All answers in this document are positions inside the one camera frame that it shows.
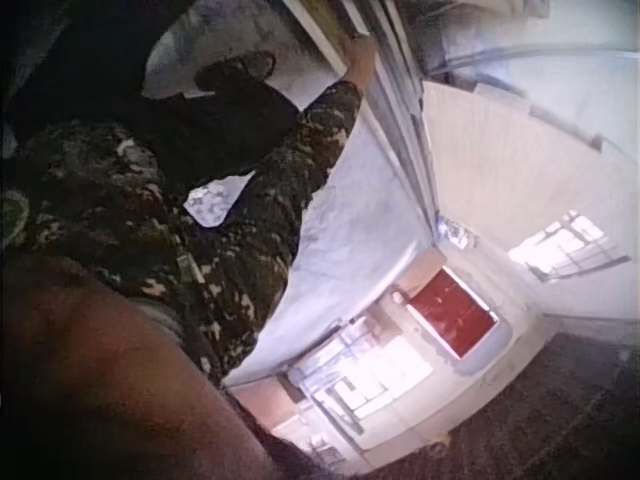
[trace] sleeve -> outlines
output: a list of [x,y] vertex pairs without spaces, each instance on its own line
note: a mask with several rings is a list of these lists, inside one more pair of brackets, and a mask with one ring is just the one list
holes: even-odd
[[207,229],[184,218],[191,223],[186,244],[210,310],[200,328],[225,372],[253,350],[284,294],[303,212],[340,157],[361,99],[351,82],[327,88],[261,162],[220,227]]

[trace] hand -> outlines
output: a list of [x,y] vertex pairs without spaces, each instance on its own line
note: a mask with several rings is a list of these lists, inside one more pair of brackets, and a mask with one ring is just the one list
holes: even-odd
[[360,35],[342,42],[348,69],[343,79],[354,83],[364,92],[376,68],[376,44],[369,35]]

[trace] red panel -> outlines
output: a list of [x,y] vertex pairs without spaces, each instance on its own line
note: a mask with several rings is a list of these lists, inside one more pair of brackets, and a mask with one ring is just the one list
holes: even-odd
[[440,270],[409,303],[460,357],[494,324],[491,315],[444,270]]

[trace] white wall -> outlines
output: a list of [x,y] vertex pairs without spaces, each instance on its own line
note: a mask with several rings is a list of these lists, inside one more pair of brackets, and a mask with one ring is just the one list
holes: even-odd
[[408,311],[389,294],[383,295],[369,313],[374,318],[394,321],[433,372],[392,404],[361,421],[365,434],[353,435],[353,440],[366,450],[364,456],[373,466],[384,465],[430,443],[473,415],[526,367],[555,332],[540,318],[531,297],[522,293],[518,280],[510,278],[499,262],[492,263],[481,254],[467,255],[447,245],[443,245],[442,252],[434,252],[418,257],[413,265],[418,268],[409,268],[396,283],[412,288],[423,283],[416,271],[421,270],[428,281],[446,262],[502,321],[509,322],[513,335],[488,366],[473,375],[461,376],[435,344],[424,340],[426,331]]
[[[505,17],[472,8],[445,15],[447,58],[521,45],[591,45],[638,50],[638,6],[632,0],[551,0],[549,18]],[[533,105],[590,136],[602,134],[638,154],[638,63],[611,56],[512,59],[456,72],[490,75],[522,90]]]
[[[426,84],[425,118],[441,213],[470,228],[546,313],[637,318],[638,170],[521,110]],[[633,262],[542,284],[507,252],[569,210],[598,225]]]

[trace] camouflage uniform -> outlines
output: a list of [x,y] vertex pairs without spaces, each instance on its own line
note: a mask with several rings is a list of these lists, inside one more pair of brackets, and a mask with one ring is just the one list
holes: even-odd
[[219,386],[282,298],[302,214],[340,156],[360,101],[346,81],[325,90],[217,228],[194,221],[154,153],[121,125],[50,126],[19,153],[29,218],[11,252],[74,259],[151,306],[152,316],[176,320],[185,352]]

